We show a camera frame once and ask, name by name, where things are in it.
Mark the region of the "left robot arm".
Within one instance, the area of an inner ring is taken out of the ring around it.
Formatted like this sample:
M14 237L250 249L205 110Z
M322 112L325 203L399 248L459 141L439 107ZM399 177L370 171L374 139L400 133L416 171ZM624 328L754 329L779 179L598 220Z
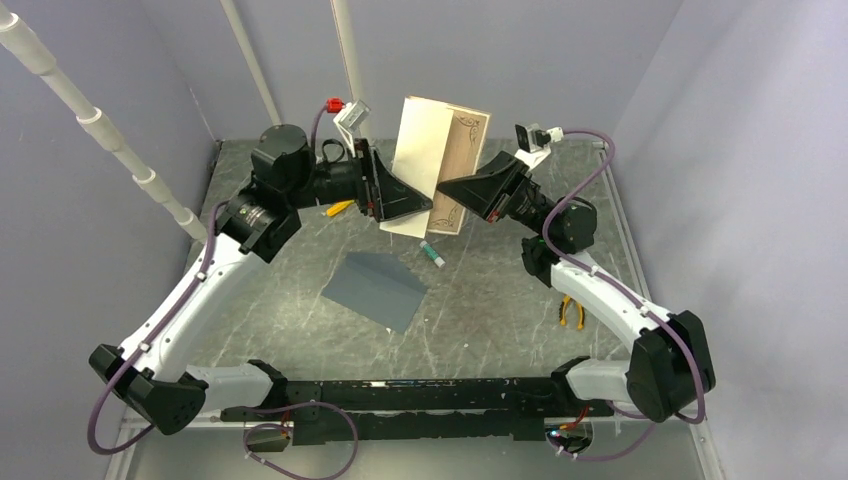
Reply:
M211 214L198 260L132 335L90 356L112 394L165 435L211 410L251 409L264 420L285 411L287 379L269 364L194 367L190 353L238 289L300 229L301 210L351 200L363 215L385 222L430 209L431 197L393 174L365 139L347 154L344 161L319 161L306 132L291 124L262 133L249 182Z

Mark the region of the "cream letter paper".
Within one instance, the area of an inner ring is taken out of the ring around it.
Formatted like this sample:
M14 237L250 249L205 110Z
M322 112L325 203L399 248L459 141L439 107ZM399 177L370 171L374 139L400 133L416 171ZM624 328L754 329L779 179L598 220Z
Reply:
M381 224L380 229L415 238L457 235L466 209L437 191L439 182L473 174L479 164L490 114L438 100L404 100L392 173L425 194L432 206Z

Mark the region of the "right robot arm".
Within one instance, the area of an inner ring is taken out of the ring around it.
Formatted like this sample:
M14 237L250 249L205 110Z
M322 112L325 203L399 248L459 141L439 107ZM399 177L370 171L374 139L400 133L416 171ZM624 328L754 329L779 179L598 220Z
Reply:
M489 223L509 218L531 230L522 241L527 273L589 310L627 348L625 361L581 357L557 370L550 391L557 411L574 415L589 401L604 401L631 405L657 423L705 420L705 396L716 379L702 321L652 303L591 258L597 229L591 203L550 199L528 166L506 152L437 190Z

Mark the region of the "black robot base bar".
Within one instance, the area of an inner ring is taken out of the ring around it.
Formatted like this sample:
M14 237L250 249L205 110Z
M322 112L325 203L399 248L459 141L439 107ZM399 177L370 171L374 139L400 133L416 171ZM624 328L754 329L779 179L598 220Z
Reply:
M548 377L471 379L289 380L272 376L269 399L254 409L222 411L225 422L286 421L296 446L352 438L414 440L509 437L541 441L547 429L586 425L612 410L580 400L562 371Z

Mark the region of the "grey envelope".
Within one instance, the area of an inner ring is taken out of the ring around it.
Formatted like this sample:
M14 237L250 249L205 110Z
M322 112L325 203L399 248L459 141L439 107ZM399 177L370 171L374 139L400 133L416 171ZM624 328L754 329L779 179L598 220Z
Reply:
M428 287L395 255L349 252L321 295L403 334L427 292Z

